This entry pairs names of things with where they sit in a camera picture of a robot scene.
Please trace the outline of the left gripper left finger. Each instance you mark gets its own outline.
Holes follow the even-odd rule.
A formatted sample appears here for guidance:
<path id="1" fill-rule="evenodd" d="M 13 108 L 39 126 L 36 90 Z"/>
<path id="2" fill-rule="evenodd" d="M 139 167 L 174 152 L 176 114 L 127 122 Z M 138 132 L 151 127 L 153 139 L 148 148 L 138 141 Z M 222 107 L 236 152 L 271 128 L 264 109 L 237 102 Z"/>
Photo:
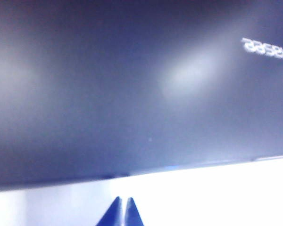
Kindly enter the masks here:
<path id="1" fill-rule="evenodd" d="M 124 226 L 125 208 L 123 199 L 117 196 L 107 208 L 96 226 Z"/>

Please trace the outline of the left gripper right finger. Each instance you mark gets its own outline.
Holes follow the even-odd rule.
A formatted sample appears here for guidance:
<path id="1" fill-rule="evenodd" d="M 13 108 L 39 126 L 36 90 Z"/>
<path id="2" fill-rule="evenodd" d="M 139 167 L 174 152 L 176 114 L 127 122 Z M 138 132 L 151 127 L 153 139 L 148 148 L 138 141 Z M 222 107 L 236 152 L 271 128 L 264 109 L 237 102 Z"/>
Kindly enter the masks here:
<path id="1" fill-rule="evenodd" d="M 125 226 L 144 226 L 134 199 L 128 198 L 125 211 Z"/>

